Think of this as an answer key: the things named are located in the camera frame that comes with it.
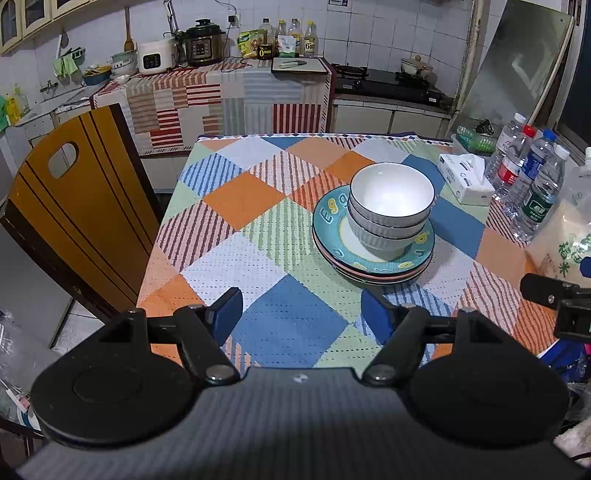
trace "pot lid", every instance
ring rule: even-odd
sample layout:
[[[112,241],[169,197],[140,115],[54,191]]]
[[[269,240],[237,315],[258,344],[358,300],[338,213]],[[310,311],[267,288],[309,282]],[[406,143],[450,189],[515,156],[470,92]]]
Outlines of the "pot lid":
[[[208,18],[195,20],[195,26],[188,28],[186,35],[190,38],[208,37],[222,33],[220,26],[212,23]]]
[[[431,65],[421,60],[420,55],[415,55],[413,59],[402,59],[400,61],[402,63],[406,63],[407,65],[412,65],[420,70],[433,70]]]

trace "white rice cooker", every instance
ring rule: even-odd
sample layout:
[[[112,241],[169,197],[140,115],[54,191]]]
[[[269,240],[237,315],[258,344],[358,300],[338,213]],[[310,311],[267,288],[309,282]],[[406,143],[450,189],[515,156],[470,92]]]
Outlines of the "white rice cooker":
[[[175,38],[142,43],[138,47],[138,67],[142,75],[163,73],[176,67],[178,43]]]

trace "teal plate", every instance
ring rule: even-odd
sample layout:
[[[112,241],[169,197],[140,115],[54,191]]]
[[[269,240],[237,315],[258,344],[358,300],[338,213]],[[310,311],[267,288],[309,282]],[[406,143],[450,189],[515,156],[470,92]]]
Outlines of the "teal plate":
[[[356,270],[376,275],[392,275],[414,270],[429,258],[435,245],[435,233],[427,220],[412,244],[396,258],[363,246],[353,235],[347,218],[349,185],[331,190],[314,208],[312,228],[320,243],[334,258]]]

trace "chair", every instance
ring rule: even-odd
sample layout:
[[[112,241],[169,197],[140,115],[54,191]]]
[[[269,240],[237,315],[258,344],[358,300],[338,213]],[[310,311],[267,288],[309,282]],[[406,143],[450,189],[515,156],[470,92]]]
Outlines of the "chair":
[[[0,207],[17,243],[102,320],[135,307],[161,220],[118,104],[46,135]]]

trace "green bottle label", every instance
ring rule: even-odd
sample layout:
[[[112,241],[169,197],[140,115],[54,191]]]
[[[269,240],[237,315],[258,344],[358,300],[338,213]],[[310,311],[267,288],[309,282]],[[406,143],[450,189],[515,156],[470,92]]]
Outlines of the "green bottle label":
[[[554,204],[554,199],[549,202],[547,199],[543,198],[542,195],[534,192],[530,189],[529,194],[525,197],[523,201],[523,206],[521,209],[523,213],[528,216],[528,218],[532,219],[535,223],[541,223],[544,220],[546,214],[552,208]]]

